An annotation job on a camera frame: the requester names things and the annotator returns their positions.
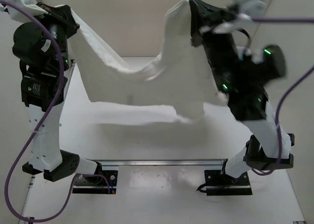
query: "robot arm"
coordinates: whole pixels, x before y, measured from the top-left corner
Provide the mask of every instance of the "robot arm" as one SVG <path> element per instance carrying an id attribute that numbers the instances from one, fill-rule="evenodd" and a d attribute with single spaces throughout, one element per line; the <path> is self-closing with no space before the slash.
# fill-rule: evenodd
<path id="1" fill-rule="evenodd" d="M 44 178 L 53 182 L 73 173 L 100 174 L 100 164 L 59 148 L 59 120 L 75 65 L 69 61 L 67 39 L 79 29 L 70 7 L 49 7 L 43 3 L 34 5 L 33 0 L 8 1 L 30 13 L 45 26 L 61 50 L 64 65 L 62 93 L 36 132 L 31 142 L 31 158 L 23 165 L 23 171 L 32 175 L 43 172 Z M 12 51 L 20 59 L 22 101 L 27 108 L 30 130 L 34 132 L 56 94 L 60 77 L 59 62 L 51 40 L 36 24 L 29 22 L 15 9 L 2 7 L 2 10 L 8 12 L 11 19 L 23 23 L 14 33 Z"/>
<path id="2" fill-rule="evenodd" d="M 240 13 L 262 14 L 261 10 L 265 7 L 262 0 L 235 0 L 234 5 L 225 8 L 190 0 L 190 7 L 191 44 L 194 47 L 203 45 L 216 87 L 228 96 L 228 107 L 235 119 L 253 133 L 244 149 L 224 163 L 222 175 L 238 178 L 251 168 L 271 170 L 293 167 L 290 149 L 294 135 L 287 134 L 280 125 L 276 125 L 275 114 L 264 89 L 270 80 L 285 76 L 284 55 L 277 45 L 268 45 L 264 48 L 261 62 L 255 63 L 247 55 L 240 59 L 231 34 L 241 26 L 237 21 Z M 282 134 L 282 159 L 276 165 L 279 155 L 278 127 Z"/>

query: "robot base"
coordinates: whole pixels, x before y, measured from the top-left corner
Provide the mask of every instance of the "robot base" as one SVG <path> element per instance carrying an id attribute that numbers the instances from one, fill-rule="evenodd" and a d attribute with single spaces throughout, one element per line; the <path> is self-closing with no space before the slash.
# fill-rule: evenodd
<path id="1" fill-rule="evenodd" d="M 117 167 L 103 167 L 102 175 L 107 178 L 110 189 L 110 195 L 116 194 L 117 181 L 118 181 L 118 168 Z M 101 178 L 95 183 L 87 181 L 84 177 L 82 179 L 76 178 L 72 189 L 73 194 L 108 194 L 108 187 L 104 180 Z"/>
<path id="2" fill-rule="evenodd" d="M 205 170 L 207 196 L 249 196 L 252 195 L 251 184 L 247 172 L 238 179 L 226 179 L 221 170 Z"/>

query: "cloth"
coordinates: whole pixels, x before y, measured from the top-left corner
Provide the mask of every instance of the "cloth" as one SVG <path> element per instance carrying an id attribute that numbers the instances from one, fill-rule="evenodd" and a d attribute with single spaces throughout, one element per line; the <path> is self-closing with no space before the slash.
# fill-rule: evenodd
<path id="1" fill-rule="evenodd" d="M 69 43 L 91 102 L 171 105 L 191 119 L 204 113 L 204 102 L 226 105 L 203 47 L 190 44 L 189 0 L 166 13 L 161 52 L 140 70 L 130 68 L 74 11 L 72 15 L 80 29 Z"/>

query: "purple cable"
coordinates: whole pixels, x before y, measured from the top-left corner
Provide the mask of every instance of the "purple cable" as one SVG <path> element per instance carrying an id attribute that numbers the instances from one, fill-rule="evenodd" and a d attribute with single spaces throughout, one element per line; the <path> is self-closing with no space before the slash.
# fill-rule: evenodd
<path id="1" fill-rule="evenodd" d="M 284 23 L 298 23 L 298 24 L 313 24 L 314 23 L 314 18 L 252 18 L 252 21 L 258 22 L 258 23 L 271 23 L 271 24 L 284 24 Z M 314 71 L 314 66 L 311 67 L 302 77 L 300 77 L 282 96 L 280 99 L 277 109 L 276 109 L 276 114 L 275 114 L 275 124 L 279 125 L 279 113 L 280 109 L 285 101 L 285 99 L 288 97 L 288 95 L 301 83 L 303 82 L 310 74 L 312 74 Z M 278 158 L 274 164 L 274 167 L 277 167 L 281 161 L 281 155 L 283 151 L 283 145 L 282 145 L 282 135 L 281 135 L 281 130 L 280 127 L 277 128 L 277 135 L 278 135 Z M 252 171 L 260 176 L 267 176 L 270 175 L 274 172 L 275 169 L 272 169 L 270 171 L 260 171 L 257 172 L 256 170 L 252 169 Z"/>
<path id="2" fill-rule="evenodd" d="M 38 131 L 40 126 L 43 124 L 43 122 L 45 121 L 45 119 L 47 118 L 48 114 L 50 113 L 51 109 L 53 108 L 53 106 L 55 105 L 56 101 L 58 100 L 58 97 L 59 95 L 61 94 L 62 92 L 62 87 L 63 87 L 63 76 L 64 76 L 64 66 L 63 66 L 63 59 L 62 59 L 62 54 L 61 54 L 61 51 L 60 51 L 60 48 L 58 46 L 58 44 L 56 43 L 55 39 L 53 38 L 53 36 L 49 33 L 49 31 L 37 20 L 35 19 L 33 16 L 31 16 L 30 14 L 28 14 L 27 12 L 25 12 L 24 10 L 22 10 L 21 8 L 19 8 L 17 5 L 9 2 L 9 1 L 5 1 L 5 0 L 0 0 L 0 3 L 4 4 L 4 5 L 7 5 L 7 6 L 10 6 L 14 9 L 16 9 L 17 11 L 21 12 L 22 14 L 24 14 L 26 17 L 28 17 L 32 22 L 34 22 L 44 33 L 44 35 L 51 40 L 52 42 L 52 45 L 56 51 L 56 54 L 57 54 L 57 58 L 58 58 L 58 61 L 59 61 L 59 71 L 60 71 L 60 75 L 59 75 L 59 85 L 58 85 L 58 89 L 57 89 L 57 92 L 53 98 L 53 100 L 51 101 L 49 107 L 47 108 L 45 114 L 43 115 L 43 117 L 39 120 L 37 126 L 35 127 L 34 131 Z M 12 176 L 12 173 L 14 171 L 14 168 L 16 167 L 18 161 L 20 160 L 20 158 L 22 157 L 22 155 L 24 154 L 24 152 L 26 151 L 26 149 L 28 148 L 28 146 L 30 145 L 31 141 L 34 139 L 36 133 L 33 132 L 29 139 L 27 140 L 26 144 L 23 146 L 21 152 L 19 153 L 19 155 L 17 156 L 17 158 L 15 159 L 14 163 L 12 164 L 12 167 L 10 168 L 9 170 L 9 173 L 6 177 L 6 180 L 5 180 L 5 184 L 4 184 L 4 198 L 5 198 L 5 203 L 6 205 L 8 206 L 10 212 L 15 216 L 17 217 L 18 219 L 24 221 L 24 222 L 29 222 L 29 223 L 43 223 L 43 222 L 48 222 L 56 217 L 58 217 L 62 212 L 63 210 L 65 209 L 66 205 L 68 204 L 69 202 L 69 199 L 70 199 L 70 195 L 71 195 L 71 190 L 72 190 L 72 187 L 73 187 L 73 184 L 74 184 L 74 180 L 75 178 L 78 176 L 78 174 L 76 174 L 73 179 L 72 179 L 72 182 L 71 182 L 71 185 L 70 185 L 70 189 L 69 189 L 69 193 L 68 193 L 68 196 L 66 198 L 66 201 L 63 205 L 63 207 L 60 209 L 60 211 L 58 213 L 56 213 L 55 215 L 53 215 L 52 217 L 49 217 L 49 218 L 45 218 L 45 219 L 29 219 L 29 218 L 26 218 L 26 217 L 23 217 L 22 215 L 20 215 L 12 206 L 11 202 L 10 202 L 10 199 L 9 199 L 9 182 L 10 182 L 10 179 L 11 179 L 11 176 Z M 106 183 L 107 183 L 107 186 L 109 187 L 109 183 L 108 181 L 106 180 L 106 178 L 102 175 L 88 175 L 88 176 L 100 176 L 102 177 Z"/>
<path id="3" fill-rule="evenodd" d="M 251 17 L 253 22 L 256 23 L 268 23 L 268 24 L 286 24 L 286 23 L 297 23 L 297 24 L 313 24 L 314 18 L 254 18 Z"/>
<path id="4" fill-rule="evenodd" d="M 106 182 L 106 185 L 107 185 L 107 187 L 108 187 L 108 194 L 110 194 L 110 186 L 109 186 L 109 182 L 108 182 L 108 180 L 107 180 L 107 178 L 106 177 L 104 177 L 103 175 L 100 175 L 100 174 L 95 174 L 95 175 L 89 175 L 89 174 L 84 174 L 83 175 L 83 177 L 94 177 L 94 176 L 98 176 L 98 177 L 101 177 L 103 180 L 105 180 L 105 182 Z"/>

